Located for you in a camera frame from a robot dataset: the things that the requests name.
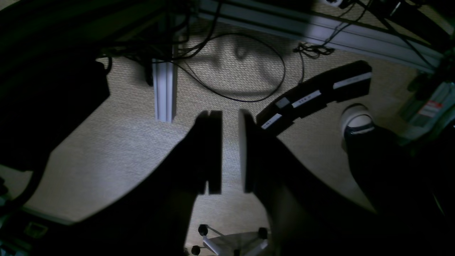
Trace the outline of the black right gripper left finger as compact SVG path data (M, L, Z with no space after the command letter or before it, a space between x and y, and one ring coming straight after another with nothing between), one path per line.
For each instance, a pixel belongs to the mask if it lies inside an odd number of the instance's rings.
M151 256L182 256L198 196L221 193L222 111L203 111L151 175Z

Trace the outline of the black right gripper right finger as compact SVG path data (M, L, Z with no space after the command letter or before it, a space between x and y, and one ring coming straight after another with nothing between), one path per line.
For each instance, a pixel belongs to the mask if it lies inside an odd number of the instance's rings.
M239 111L243 187L265 208L276 256L315 256L320 230L305 195L314 177L275 136L258 127L251 113Z

